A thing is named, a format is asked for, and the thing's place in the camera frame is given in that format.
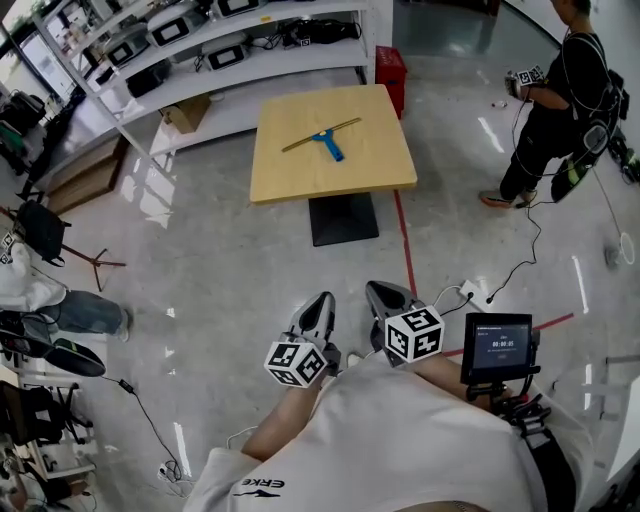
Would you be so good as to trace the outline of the black chest monitor screen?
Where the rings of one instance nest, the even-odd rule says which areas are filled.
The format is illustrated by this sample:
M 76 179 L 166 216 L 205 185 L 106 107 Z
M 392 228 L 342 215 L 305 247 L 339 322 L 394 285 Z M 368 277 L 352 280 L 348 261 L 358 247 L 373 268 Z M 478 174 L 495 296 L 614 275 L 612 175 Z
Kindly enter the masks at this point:
M 468 313 L 463 349 L 465 385 L 498 384 L 540 372 L 530 314 Z

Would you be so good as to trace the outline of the brown cardboard box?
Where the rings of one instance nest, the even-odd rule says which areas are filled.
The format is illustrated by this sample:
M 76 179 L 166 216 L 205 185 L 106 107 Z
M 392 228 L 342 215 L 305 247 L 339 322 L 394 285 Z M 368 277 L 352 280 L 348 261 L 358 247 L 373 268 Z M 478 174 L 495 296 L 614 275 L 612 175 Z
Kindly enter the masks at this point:
M 180 134 L 193 133 L 211 106 L 207 93 L 193 96 L 160 109 L 163 121 Z

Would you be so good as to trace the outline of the person's right forearm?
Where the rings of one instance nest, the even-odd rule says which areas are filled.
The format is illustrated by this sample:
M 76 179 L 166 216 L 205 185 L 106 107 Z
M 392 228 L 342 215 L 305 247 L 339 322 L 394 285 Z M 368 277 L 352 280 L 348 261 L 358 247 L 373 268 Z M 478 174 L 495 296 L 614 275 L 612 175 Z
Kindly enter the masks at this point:
M 444 355 L 438 354 L 416 361 L 409 365 L 409 369 L 430 384 L 456 398 L 483 410 L 490 410 L 491 402 L 487 396 L 480 396 L 473 401 L 467 398 L 467 386 L 461 382 L 462 367 Z

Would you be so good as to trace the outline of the black box device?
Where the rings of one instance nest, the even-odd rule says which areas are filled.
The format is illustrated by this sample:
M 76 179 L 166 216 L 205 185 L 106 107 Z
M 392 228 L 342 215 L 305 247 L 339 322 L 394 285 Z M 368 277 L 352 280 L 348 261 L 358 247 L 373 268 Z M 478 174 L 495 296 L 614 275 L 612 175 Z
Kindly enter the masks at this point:
M 171 63 L 163 60 L 132 75 L 126 80 L 129 93 L 133 98 L 140 98 L 161 86 L 169 77 Z

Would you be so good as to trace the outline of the person's white T-shirt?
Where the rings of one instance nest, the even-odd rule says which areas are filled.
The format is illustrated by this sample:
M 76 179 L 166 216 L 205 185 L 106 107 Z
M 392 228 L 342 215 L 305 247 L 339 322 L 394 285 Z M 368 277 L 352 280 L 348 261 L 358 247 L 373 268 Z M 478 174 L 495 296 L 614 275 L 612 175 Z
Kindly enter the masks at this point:
M 213 449 L 184 512 L 575 512 L 593 443 L 561 406 L 541 404 L 559 445 L 544 470 L 490 410 L 381 356 L 358 360 L 265 462 Z

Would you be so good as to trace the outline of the square wooden pedestal table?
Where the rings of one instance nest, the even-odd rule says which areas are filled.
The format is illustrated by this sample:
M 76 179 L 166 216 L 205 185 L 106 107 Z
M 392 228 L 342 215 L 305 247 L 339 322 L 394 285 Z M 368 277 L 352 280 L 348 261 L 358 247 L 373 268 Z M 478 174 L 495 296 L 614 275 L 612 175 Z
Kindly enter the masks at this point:
M 320 142 L 289 152 L 285 146 L 342 122 L 333 139 L 344 154 L 336 162 Z M 316 247 L 376 238 L 371 195 L 412 188 L 417 174 L 385 86 L 357 85 L 294 93 L 262 107 L 249 198 L 255 205 L 305 200 Z

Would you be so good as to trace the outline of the blue handled brass squeegee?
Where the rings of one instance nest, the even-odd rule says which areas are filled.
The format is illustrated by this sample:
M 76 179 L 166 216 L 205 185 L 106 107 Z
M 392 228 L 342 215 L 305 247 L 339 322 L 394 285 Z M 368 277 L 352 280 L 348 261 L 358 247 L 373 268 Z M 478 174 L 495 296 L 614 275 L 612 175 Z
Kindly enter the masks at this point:
M 320 132 L 317 132 L 313 135 L 310 135 L 306 138 L 303 138 L 299 141 L 296 141 L 288 146 L 285 146 L 282 149 L 282 152 L 289 152 L 293 149 L 296 149 L 302 145 L 308 144 L 310 142 L 320 142 L 322 143 L 326 149 L 329 151 L 331 157 L 336 161 L 336 162 L 341 162 L 344 160 L 344 154 L 342 153 L 342 151 L 340 150 L 340 148 L 338 147 L 338 145 L 335 143 L 333 136 L 334 133 L 338 130 L 341 130 L 343 128 L 349 127 L 351 125 L 354 125 L 356 123 L 361 122 L 362 119 L 360 117 L 354 118 L 354 119 L 350 119 L 348 121 L 342 122 L 338 125 L 335 125 L 333 127 L 327 128 L 326 130 L 322 130 Z

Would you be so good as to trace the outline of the black office chair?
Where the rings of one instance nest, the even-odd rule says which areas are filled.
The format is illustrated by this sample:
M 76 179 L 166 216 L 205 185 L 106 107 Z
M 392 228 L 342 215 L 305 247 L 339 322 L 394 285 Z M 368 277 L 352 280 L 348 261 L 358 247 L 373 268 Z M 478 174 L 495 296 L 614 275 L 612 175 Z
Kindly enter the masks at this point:
M 85 444 L 86 439 L 78 436 L 75 426 L 92 429 L 93 422 L 73 411 L 74 392 L 79 389 L 72 383 L 63 395 L 63 387 L 56 386 L 54 396 L 44 386 L 25 389 L 0 382 L 0 434 L 6 434 L 15 445 L 25 446 L 31 442 L 57 444 L 67 430 L 77 444 Z

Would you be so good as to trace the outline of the white desk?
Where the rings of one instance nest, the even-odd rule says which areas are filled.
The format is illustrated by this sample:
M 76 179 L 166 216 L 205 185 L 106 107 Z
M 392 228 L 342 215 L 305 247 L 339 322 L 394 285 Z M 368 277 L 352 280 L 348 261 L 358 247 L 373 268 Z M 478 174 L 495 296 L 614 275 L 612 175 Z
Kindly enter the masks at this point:
M 640 451 L 640 376 L 627 387 L 623 405 L 621 435 L 607 480 L 614 479 Z

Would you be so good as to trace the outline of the person's left forearm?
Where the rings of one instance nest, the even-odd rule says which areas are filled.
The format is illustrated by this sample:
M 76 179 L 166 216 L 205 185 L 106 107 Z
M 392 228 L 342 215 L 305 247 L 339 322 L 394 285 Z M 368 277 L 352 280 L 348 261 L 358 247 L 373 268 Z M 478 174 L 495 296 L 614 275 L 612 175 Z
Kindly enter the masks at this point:
M 305 428 L 321 389 L 321 382 L 309 388 L 287 388 L 276 407 L 244 443 L 241 452 L 260 462 L 273 457 Z

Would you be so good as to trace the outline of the wooden tripod stand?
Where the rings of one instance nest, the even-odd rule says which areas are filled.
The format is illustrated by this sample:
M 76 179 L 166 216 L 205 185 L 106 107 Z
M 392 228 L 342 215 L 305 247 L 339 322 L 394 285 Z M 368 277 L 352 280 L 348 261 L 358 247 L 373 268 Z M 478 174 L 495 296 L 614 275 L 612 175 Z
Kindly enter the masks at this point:
M 14 227 L 14 224 L 15 224 L 16 214 L 17 214 L 19 208 L 17 210 L 11 210 L 11 209 L 4 208 L 4 207 L 0 206 L 0 214 L 2 214 L 5 217 L 9 218 L 13 222 L 13 228 L 14 228 L 15 231 L 16 231 L 16 228 Z M 98 289 L 99 292 L 103 292 L 104 291 L 104 287 L 103 287 L 103 284 L 101 283 L 100 275 L 99 275 L 99 269 L 101 267 L 108 266 L 108 267 L 114 267 L 114 268 L 118 268 L 118 267 L 124 268 L 126 266 L 125 263 L 104 260 L 103 256 L 107 253 L 106 249 L 103 249 L 97 256 L 90 257 L 90 256 L 87 256 L 86 254 L 81 253 L 80 251 L 78 251 L 76 249 L 73 249 L 70 246 L 67 246 L 66 244 L 64 244 L 64 238 L 63 238 L 62 251 L 61 251 L 61 254 L 60 254 L 61 257 L 62 257 L 62 252 L 63 251 L 66 251 L 66 252 L 70 253 L 71 255 L 73 255 L 75 257 L 78 257 L 79 259 L 81 259 L 81 260 L 83 260 L 83 261 L 85 261 L 85 262 L 87 262 L 87 263 L 89 263 L 91 265 L 91 267 L 93 268 L 94 276 L 95 276 L 96 286 L 97 286 L 97 289 Z

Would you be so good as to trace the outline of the low wooden platform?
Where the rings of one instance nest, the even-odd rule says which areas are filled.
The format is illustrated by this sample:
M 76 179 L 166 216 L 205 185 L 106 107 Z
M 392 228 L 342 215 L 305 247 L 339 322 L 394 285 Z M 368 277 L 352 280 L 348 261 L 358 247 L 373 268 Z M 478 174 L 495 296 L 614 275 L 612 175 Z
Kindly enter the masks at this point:
M 46 190 L 47 208 L 57 215 L 112 192 L 130 144 L 114 137 L 56 173 Z

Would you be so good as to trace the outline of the black backpack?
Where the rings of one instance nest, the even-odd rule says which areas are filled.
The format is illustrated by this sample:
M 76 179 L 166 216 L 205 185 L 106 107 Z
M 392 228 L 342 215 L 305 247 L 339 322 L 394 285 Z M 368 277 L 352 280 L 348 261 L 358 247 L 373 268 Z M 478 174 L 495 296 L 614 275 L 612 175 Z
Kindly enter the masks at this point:
M 65 265 L 60 254 L 69 223 L 62 221 L 42 204 L 29 200 L 19 208 L 14 227 L 24 243 L 43 261 L 58 268 Z

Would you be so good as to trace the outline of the red plastic crate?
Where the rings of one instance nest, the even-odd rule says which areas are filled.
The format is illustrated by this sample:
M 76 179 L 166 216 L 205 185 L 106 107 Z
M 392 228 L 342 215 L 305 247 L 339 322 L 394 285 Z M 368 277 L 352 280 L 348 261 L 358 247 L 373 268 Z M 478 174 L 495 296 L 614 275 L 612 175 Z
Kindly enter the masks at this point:
M 377 46 L 375 81 L 386 87 L 399 119 L 405 107 L 406 76 L 407 68 L 399 51 L 393 47 Z

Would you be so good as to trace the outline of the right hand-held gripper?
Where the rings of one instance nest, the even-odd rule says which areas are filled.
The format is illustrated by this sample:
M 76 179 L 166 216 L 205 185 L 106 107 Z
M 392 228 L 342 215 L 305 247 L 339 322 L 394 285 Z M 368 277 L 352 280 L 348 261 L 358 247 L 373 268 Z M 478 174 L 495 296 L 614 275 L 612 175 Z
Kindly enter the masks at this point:
M 408 288 L 370 280 L 365 296 L 374 317 L 371 344 L 392 367 L 417 362 L 442 351 L 444 321 L 437 310 Z M 386 309 L 411 309 L 385 319 Z

